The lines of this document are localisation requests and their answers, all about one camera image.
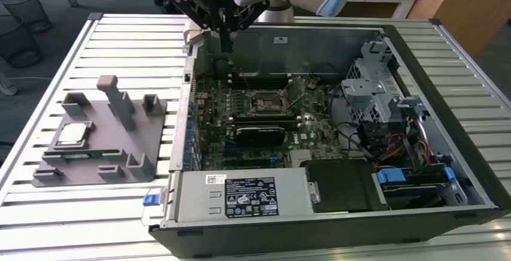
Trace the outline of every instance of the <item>motherboard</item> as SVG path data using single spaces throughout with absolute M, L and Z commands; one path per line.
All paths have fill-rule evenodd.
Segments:
M 328 106 L 336 84 L 313 76 L 196 81 L 201 170 L 297 167 L 341 159 Z

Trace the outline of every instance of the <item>white sticker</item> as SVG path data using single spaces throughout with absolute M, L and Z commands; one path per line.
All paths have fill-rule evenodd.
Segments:
M 65 159 L 85 159 L 88 158 L 87 154 L 69 154 L 63 156 Z
M 287 44 L 287 37 L 275 37 L 273 44 Z
M 205 176 L 207 184 L 224 184 L 225 183 L 225 174 L 209 174 Z

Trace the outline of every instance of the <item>barcode sticker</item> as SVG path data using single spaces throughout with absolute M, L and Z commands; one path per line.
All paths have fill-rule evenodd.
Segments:
M 207 184 L 225 184 L 225 174 L 208 174 L 205 176 L 205 183 Z
M 287 44 L 287 37 L 275 37 L 273 44 Z

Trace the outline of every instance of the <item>processor chip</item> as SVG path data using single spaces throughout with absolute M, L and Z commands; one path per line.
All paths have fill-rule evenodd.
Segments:
M 59 135 L 59 144 L 77 144 L 84 138 L 87 132 L 87 124 L 69 123 L 64 125 L 64 129 Z
M 287 100 L 279 92 L 257 92 L 252 96 L 252 112 L 256 115 L 285 114 Z

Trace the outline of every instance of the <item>metal bracket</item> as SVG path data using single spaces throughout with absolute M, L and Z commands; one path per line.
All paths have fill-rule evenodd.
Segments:
M 391 119 L 400 119 L 401 109 L 411 109 L 415 111 L 416 116 L 421 115 L 423 101 L 419 98 L 392 98 L 388 102 L 388 109 L 391 110 Z

